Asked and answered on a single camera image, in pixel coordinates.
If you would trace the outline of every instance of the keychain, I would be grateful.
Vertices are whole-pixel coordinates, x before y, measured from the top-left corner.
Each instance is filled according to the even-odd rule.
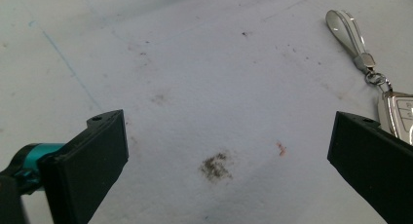
[[[367,84],[379,87],[378,112],[381,128],[413,145],[413,95],[396,93],[385,75],[374,70],[373,56],[364,45],[356,20],[346,11],[331,10],[325,16],[328,28],[352,56]]]

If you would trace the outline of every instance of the white table surface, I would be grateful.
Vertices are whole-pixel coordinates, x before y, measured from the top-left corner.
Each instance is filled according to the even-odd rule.
[[[335,112],[378,120],[379,94],[330,9],[413,93],[413,0],[0,0],[0,168],[124,109],[130,160],[90,223],[385,223],[326,159]],[[43,192],[23,199],[53,223]]]

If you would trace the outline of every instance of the orange mark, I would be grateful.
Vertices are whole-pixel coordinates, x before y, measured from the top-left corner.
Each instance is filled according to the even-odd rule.
[[[284,156],[285,153],[286,153],[285,147],[282,146],[282,144],[281,144],[280,142],[277,142],[277,146],[278,146],[279,149],[280,149],[280,157]]]

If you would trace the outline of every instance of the key fob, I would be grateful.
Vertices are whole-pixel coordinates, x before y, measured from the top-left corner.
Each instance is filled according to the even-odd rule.
[[[384,92],[378,107],[381,128],[413,145],[413,95]]]

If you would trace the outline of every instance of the key ring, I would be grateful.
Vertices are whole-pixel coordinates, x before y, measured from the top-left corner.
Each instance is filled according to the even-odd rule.
[[[389,79],[382,73],[374,71],[376,62],[365,49],[364,39],[355,18],[346,11],[331,10],[325,16],[325,21],[331,33],[352,56],[356,68],[365,74],[365,82],[379,87],[382,92],[392,92],[393,87]]]

